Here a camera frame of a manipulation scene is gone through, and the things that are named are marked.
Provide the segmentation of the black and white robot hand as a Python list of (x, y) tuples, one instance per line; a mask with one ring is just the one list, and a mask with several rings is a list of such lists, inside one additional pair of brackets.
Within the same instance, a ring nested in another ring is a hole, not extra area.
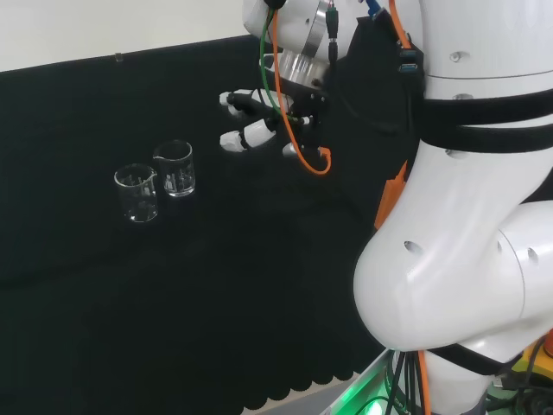
[(321, 158), (328, 155), (328, 151), (313, 136), (318, 115), (314, 112), (297, 112), (295, 102), (289, 95), (284, 94), (283, 99), (279, 100), (274, 90), (238, 89), (221, 93), (219, 104), (235, 118), (255, 118), (243, 128), (228, 131), (220, 136), (219, 145), (227, 152), (242, 153), (253, 150), (275, 138), (277, 130), (283, 127), (283, 117), (278, 111), (284, 109), (302, 154)]

